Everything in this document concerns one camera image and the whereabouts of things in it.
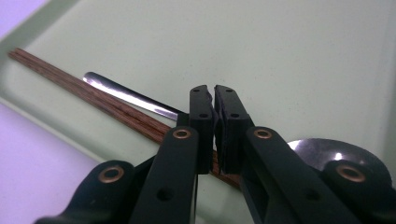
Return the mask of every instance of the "tray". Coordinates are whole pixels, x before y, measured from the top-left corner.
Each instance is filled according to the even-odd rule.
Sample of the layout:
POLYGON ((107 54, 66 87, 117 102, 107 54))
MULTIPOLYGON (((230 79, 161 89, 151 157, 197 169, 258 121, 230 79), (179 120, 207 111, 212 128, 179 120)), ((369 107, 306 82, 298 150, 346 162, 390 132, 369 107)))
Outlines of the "tray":
MULTIPOLYGON (((7 52, 26 49, 79 78, 99 73, 183 111, 191 88, 220 84, 286 141, 345 141, 395 177, 395 9, 392 1, 53 1, 0 42, 1 103, 98 161, 137 165, 158 146, 7 52)), ((197 222, 252 220, 239 191, 202 176, 197 222)))

